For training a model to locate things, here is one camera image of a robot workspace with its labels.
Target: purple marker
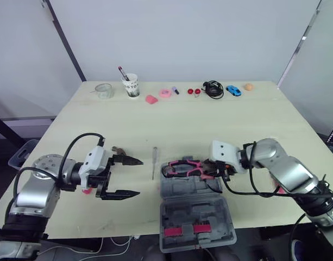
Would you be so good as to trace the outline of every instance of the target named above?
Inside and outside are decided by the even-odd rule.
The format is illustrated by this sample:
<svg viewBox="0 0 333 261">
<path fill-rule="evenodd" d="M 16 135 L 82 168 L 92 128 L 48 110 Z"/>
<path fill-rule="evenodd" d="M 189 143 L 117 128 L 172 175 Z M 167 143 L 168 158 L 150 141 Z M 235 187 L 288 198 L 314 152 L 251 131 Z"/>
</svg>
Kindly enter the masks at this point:
<svg viewBox="0 0 333 261">
<path fill-rule="evenodd" d="M 179 91 L 177 90 L 177 88 L 174 86 L 172 87 L 172 90 L 178 95 L 179 94 Z"/>
</svg>

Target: screwdriver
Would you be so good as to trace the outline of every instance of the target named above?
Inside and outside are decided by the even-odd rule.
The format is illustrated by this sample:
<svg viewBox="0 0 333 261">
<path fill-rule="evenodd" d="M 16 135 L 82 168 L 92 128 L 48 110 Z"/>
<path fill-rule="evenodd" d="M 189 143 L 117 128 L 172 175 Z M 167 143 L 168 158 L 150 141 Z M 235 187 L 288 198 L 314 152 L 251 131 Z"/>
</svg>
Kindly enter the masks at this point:
<svg viewBox="0 0 333 261">
<path fill-rule="evenodd" d="M 154 180 L 154 171 L 155 171 L 155 164 L 156 164 L 156 158 L 158 156 L 158 148 L 153 148 L 153 174 L 152 174 L 152 180 Z"/>
</svg>

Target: open tool case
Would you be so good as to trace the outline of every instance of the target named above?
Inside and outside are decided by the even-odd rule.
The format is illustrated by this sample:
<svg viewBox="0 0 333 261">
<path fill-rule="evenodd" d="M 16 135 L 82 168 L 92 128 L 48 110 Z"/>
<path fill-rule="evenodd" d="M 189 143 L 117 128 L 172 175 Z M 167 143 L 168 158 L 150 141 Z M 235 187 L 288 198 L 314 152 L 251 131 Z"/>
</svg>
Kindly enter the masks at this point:
<svg viewBox="0 0 333 261">
<path fill-rule="evenodd" d="M 187 165 L 177 167 L 178 171 L 192 169 Z M 219 178 L 206 182 L 214 190 L 222 190 Z M 163 253 L 236 242 L 227 202 L 207 184 L 198 176 L 166 178 L 161 174 L 164 202 L 160 206 L 160 250 Z"/>
</svg>

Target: clear glass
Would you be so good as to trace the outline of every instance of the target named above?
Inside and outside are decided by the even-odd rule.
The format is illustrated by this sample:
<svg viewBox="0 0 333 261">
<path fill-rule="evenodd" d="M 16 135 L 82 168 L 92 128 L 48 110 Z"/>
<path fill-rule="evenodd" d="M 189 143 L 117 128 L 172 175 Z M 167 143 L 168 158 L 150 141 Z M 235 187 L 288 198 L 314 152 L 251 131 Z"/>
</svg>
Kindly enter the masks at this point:
<svg viewBox="0 0 333 261">
<path fill-rule="evenodd" d="M 109 83 L 102 83 L 95 87 L 97 97 L 100 99 L 109 99 L 113 96 L 112 85 Z"/>
</svg>

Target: red-handled pliers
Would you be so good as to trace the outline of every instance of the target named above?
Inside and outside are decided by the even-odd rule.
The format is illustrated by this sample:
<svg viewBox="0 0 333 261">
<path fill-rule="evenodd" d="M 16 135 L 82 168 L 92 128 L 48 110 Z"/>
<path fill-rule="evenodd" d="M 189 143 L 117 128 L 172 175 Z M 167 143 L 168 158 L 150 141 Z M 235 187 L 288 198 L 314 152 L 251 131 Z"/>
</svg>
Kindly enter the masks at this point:
<svg viewBox="0 0 333 261">
<path fill-rule="evenodd" d="M 189 165 L 193 166 L 194 169 L 186 172 L 176 172 L 174 167 L 178 165 Z M 169 162 L 167 166 L 164 166 L 161 169 L 163 176 L 166 178 L 172 178 L 172 177 L 184 178 L 189 176 L 200 176 L 202 179 L 213 179 L 214 176 L 211 175 L 215 173 L 213 171 L 214 171 L 213 168 L 211 168 L 211 171 L 204 170 L 202 162 L 200 160 L 175 160 Z"/>
</svg>

